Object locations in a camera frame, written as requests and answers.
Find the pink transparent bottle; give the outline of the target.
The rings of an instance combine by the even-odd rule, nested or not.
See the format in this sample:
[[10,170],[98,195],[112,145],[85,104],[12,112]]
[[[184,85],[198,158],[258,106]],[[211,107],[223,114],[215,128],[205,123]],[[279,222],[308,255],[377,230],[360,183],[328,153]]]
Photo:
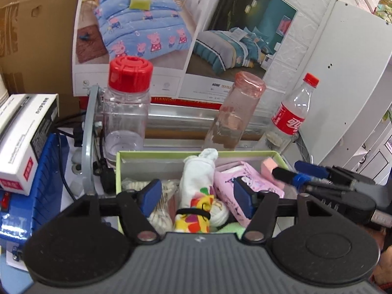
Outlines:
[[266,90],[264,81],[240,71],[204,140],[203,148],[234,150]]

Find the coca cola bottle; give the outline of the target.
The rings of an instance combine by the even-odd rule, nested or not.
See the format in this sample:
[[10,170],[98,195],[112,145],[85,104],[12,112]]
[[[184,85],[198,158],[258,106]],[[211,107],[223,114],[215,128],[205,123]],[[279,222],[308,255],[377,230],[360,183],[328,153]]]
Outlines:
[[253,150],[282,153],[295,140],[300,126],[308,115],[312,94],[318,83],[319,79],[314,75],[307,73],[304,76],[301,85],[280,103],[270,125]]

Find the pink sponge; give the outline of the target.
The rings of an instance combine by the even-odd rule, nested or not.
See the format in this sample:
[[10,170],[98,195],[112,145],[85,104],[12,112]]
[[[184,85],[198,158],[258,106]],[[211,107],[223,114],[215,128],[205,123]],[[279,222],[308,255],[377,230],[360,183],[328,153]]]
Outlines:
[[278,165],[276,164],[276,162],[271,157],[269,157],[261,163],[260,174],[263,178],[270,181],[272,184],[274,184],[275,186],[277,186],[281,190],[284,190],[285,184],[281,181],[276,180],[274,178],[274,176],[272,175],[272,170],[277,167],[278,167]]

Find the blue machine box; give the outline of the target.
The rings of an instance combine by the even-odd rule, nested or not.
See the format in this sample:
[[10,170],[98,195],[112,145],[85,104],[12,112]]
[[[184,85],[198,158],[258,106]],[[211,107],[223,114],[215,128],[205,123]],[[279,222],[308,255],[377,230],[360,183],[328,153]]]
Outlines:
[[8,211],[1,212],[1,246],[23,247],[30,236],[61,210],[62,176],[69,154],[65,135],[49,136],[38,162],[31,193],[10,194]]

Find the pink tissue pack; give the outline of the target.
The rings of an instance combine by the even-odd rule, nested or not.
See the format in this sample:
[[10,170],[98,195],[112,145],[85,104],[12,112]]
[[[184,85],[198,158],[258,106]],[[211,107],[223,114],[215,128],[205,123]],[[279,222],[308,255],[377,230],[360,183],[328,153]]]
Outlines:
[[258,207],[258,193],[274,193],[284,198],[284,184],[272,175],[278,165],[265,159],[257,171],[244,161],[222,165],[215,169],[214,189],[237,222],[247,227]]

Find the white shelf unit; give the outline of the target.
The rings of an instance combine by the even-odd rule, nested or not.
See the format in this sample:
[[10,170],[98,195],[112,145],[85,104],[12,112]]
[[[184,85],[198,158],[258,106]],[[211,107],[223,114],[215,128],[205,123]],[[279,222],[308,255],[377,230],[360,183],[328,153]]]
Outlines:
[[300,135],[316,165],[385,183],[391,169],[391,23],[357,0],[331,0],[304,69],[319,78]]

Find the white pen refill box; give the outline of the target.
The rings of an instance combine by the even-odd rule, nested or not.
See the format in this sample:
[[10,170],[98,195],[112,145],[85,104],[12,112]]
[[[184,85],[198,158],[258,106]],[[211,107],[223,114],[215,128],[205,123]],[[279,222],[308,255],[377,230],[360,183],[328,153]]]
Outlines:
[[1,106],[1,188],[28,196],[59,115],[58,94],[14,94]]

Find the green cardboard box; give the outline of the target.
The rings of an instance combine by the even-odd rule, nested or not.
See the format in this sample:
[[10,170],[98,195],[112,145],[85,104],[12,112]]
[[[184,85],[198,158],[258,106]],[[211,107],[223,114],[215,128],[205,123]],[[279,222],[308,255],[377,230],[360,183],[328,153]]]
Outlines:
[[[198,151],[121,151],[116,161],[116,192],[122,192],[122,181],[131,178],[135,181],[153,179],[181,179],[184,159],[199,155]],[[176,198],[179,202],[179,191]]]

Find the clear jar red lid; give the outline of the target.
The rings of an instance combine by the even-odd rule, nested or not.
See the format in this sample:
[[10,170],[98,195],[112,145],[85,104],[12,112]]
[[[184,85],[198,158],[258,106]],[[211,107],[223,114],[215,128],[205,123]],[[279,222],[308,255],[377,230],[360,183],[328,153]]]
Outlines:
[[104,152],[111,165],[119,151],[140,151],[144,146],[153,64],[137,56],[110,61],[104,91]]

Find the white sock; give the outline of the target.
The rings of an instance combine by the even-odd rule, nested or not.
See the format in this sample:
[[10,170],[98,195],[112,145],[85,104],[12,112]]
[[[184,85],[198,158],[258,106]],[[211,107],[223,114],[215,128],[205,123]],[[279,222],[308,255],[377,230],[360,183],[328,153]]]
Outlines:
[[192,155],[184,159],[183,174],[179,184],[179,208],[190,205],[190,200],[201,188],[210,188],[214,195],[211,209],[210,232],[216,231],[226,224],[229,219],[229,209],[216,197],[214,190],[215,161],[219,154],[215,149],[204,149],[199,155]]

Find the bag of cotton swabs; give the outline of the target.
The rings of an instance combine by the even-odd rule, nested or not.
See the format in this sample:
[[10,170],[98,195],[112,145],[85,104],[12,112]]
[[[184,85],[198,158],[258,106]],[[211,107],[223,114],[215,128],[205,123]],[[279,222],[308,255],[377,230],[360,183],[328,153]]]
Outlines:
[[[125,178],[122,181],[122,191],[139,192],[149,183],[149,181],[135,181],[131,178]],[[161,185],[161,196],[159,201],[155,202],[154,209],[147,210],[147,220],[158,234],[164,236],[173,230],[179,179],[163,180]]]

